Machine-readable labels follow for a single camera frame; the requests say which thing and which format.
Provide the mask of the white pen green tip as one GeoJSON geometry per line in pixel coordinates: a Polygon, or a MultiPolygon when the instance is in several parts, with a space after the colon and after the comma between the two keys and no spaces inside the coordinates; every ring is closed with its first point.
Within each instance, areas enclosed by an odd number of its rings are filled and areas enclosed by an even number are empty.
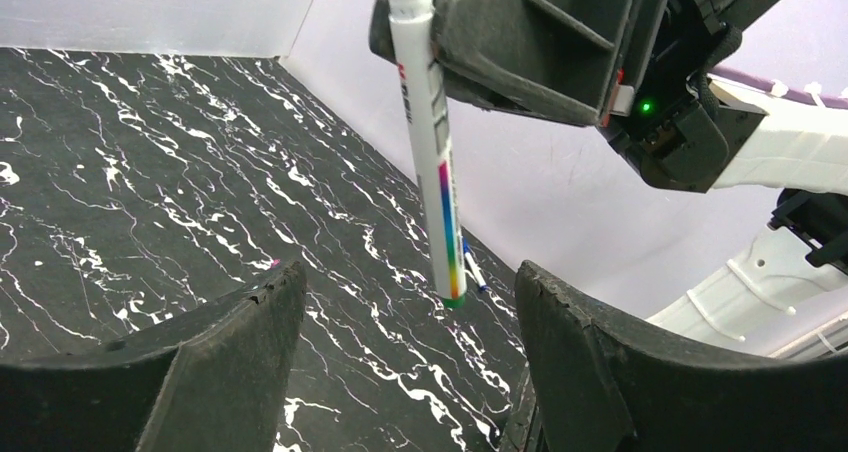
{"type": "Polygon", "coordinates": [[[442,304],[454,309],[465,301],[465,264],[444,76],[431,44],[433,0],[388,0],[388,4],[433,285],[442,304]]]}

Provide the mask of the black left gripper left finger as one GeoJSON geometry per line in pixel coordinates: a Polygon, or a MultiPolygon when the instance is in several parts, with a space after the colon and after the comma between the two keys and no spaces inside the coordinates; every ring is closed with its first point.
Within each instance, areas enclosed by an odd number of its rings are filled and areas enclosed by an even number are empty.
{"type": "Polygon", "coordinates": [[[272,450],[306,292],[292,261],[102,345],[3,362],[2,449],[272,450]]]}

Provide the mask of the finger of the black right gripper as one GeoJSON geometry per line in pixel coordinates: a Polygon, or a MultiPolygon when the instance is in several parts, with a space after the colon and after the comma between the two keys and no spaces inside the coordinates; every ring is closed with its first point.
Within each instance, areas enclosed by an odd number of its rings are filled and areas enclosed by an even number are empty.
{"type": "Polygon", "coordinates": [[[389,16],[389,0],[375,0],[369,23],[368,45],[375,56],[395,64],[396,56],[389,16]]]}
{"type": "Polygon", "coordinates": [[[575,126],[606,114],[641,0],[436,0],[449,97],[575,126]]]}

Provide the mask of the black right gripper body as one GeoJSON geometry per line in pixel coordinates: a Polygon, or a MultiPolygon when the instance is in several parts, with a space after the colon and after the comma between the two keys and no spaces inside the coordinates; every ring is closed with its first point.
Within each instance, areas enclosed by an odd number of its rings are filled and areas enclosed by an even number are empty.
{"type": "Polygon", "coordinates": [[[707,191],[766,112],[711,89],[709,73],[780,0],[662,0],[645,74],[631,112],[601,128],[648,185],[707,191]]]}

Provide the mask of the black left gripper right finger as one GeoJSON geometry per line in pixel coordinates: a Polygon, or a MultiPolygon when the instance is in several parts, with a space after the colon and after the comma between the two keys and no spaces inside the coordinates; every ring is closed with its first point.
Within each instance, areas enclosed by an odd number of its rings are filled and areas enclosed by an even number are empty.
{"type": "Polygon", "coordinates": [[[843,451],[847,359],[704,344],[531,262],[516,274],[524,350],[552,451],[843,451]]]}

